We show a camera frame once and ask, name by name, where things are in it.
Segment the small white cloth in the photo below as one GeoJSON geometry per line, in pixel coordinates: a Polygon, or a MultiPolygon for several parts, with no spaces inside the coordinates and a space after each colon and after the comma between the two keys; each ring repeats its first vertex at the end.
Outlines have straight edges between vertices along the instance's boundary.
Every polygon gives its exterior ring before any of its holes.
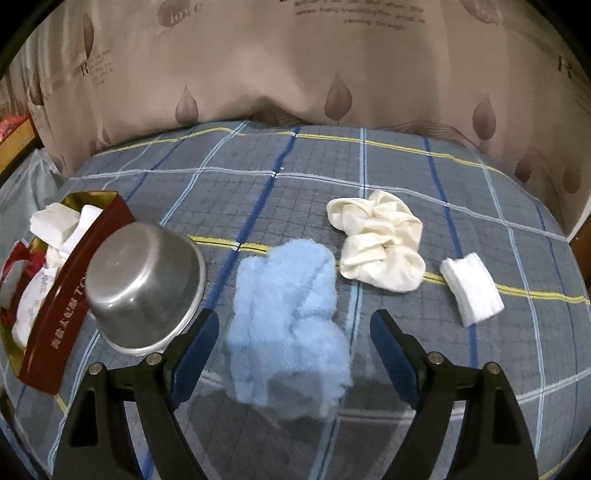
{"type": "Polygon", "coordinates": [[[472,252],[461,259],[445,259],[440,272],[452,291],[465,328],[481,323],[505,309],[492,275],[481,257],[472,252]]]}

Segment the red white satin cloth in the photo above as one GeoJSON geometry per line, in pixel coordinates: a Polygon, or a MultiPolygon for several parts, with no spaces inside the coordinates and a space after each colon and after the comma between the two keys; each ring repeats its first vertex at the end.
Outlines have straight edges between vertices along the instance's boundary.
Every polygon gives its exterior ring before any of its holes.
{"type": "Polygon", "coordinates": [[[44,264],[45,253],[23,241],[14,244],[1,269],[1,325],[12,327],[18,303],[44,264]]]}

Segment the light blue fluffy towel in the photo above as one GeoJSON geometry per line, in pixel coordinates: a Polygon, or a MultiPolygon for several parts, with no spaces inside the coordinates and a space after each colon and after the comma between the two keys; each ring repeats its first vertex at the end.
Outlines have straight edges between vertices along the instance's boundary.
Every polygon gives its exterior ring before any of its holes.
{"type": "Polygon", "coordinates": [[[224,387],[238,403],[282,420],[328,417],[352,386],[337,309],[335,257],[294,239],[238,265],[222,343],[224,387]]]}

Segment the cream white socks bundle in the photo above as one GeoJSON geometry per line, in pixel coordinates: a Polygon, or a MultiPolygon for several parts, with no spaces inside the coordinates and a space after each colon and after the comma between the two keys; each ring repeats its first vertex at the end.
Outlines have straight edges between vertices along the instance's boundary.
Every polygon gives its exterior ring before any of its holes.
{"type": "Polygon", "coordinates": [[[376,190],[367,199],[332,199],[327,215],[329,224],[346,234],[342,277],[394,293],[419,288],[426,272],[419,254],[423,222],[400,198],[376,190]]]}

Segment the white towel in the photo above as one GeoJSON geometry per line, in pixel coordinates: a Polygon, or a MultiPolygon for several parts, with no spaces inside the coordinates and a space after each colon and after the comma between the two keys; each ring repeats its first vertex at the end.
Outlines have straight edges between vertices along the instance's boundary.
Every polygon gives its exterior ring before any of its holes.
{"type": "Polygon", "coordinates": [[[30,219],[30,232],[48,246],[59,249],[75,230],[80,214],[54,202],[35,212],[30,219]]]}

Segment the red gold toffee tin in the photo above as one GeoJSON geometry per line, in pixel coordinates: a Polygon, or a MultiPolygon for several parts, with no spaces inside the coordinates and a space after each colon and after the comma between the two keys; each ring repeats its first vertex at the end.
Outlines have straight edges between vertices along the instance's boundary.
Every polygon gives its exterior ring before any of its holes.
{"type": "Polygon", "coordinates": [[[18,302],[42,267],[47,244],[38,238],[16,242],[1,270],[5,281],[21,262],[24,266],[9,295],[9,306],[1,309],[1,338],[15,376],[25,385],[55,395],[64,369],[88,310],[84,282],[88,264],[108,236],[134,221],[124,199],[115,191],[74,192],[61,203],[81,211],[92,205],[102,210],[57,274],[55,284],[41,302],[27,346],[15,343],[11,329],[16,322],[18,302]]]}

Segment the steel bowl upside down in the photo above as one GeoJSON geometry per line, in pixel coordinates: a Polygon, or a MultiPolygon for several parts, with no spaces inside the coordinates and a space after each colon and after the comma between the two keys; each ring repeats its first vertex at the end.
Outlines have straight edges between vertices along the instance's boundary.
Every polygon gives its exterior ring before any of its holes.
{"type": "Polygon", "coordinates": [[[197,243],[135,221],[98,247],[85,294],[103,340],[121,354],[143,356],[163,351],[193,321],[205,283],[197,243]]]}

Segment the clear plastic cover sheet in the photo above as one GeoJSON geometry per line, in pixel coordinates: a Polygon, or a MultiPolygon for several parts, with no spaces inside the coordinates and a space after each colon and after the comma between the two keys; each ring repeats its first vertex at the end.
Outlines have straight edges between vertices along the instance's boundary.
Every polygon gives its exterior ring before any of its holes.
{"type": "Polygon", "coordinates": [[[34,149],[1,187],[0,257],[4,263],[13,245],[28,239],[31,216],[58,200],[65,183],[44,148],[34,149]]]}

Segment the grey plaid bed sheet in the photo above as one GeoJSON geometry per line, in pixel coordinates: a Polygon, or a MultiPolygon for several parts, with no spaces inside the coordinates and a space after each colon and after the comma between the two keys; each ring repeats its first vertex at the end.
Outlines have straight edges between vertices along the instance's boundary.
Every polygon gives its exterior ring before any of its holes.
{"type": "Polygon", "coordinates": [[[352,353],[353,387],[325,420],[283,422],[232,401],[221,355],[177,413],[212,479],[378,479],[413,419],[370,341],[385,308],[428,350],[505,370],[540,475],[565,473],[590,426],[590,301],[567,238],[544,204],[491,159],[451,143],[339,127],[266,129],[242,122],[176,130],[102,152],[65,179],[58,200],[115,191],[140,221],[192,237],[207,264],[205,300],[232,316],[242,259],[294,238],[333,252],[344,236],[325,207],[384,190],[424,225],[421,287],[397,295],[339,279],[335,322],[352,353]],[[505,309],[465,328],[440,272],[477,253],[505,309]]]}

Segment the red yellow cardboard box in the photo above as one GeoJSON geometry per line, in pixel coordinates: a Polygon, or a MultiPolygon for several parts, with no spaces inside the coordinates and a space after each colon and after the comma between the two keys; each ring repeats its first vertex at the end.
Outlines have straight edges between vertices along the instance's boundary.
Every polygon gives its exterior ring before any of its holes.
{"type": "Polygon", "coordinates": [[[7,171],[29,147],[39,140],[30,117],[10,116],[1,121],[0,167],[7,171]]]}

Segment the beige leaf print curtain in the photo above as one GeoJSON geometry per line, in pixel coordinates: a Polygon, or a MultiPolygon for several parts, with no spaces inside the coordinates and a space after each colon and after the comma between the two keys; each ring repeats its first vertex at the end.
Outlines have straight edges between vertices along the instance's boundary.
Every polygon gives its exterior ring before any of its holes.
{"type": "Polygon", "coordinates": [[[233,118],[394,130],[496,158],[573,231],[590,82],[525,1],[67,1],[1,82],[75,172],[132,138],[233,118]]]}

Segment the wooden door frame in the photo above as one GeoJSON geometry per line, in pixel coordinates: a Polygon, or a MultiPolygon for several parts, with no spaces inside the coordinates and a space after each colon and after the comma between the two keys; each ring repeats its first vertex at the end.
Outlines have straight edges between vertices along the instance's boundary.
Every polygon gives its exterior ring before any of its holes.
{"type": "Polygon", "coordinates": [[[591,217],[588,217],[570,242],[578,267],[586,285],[591,276],[591,217]]]}

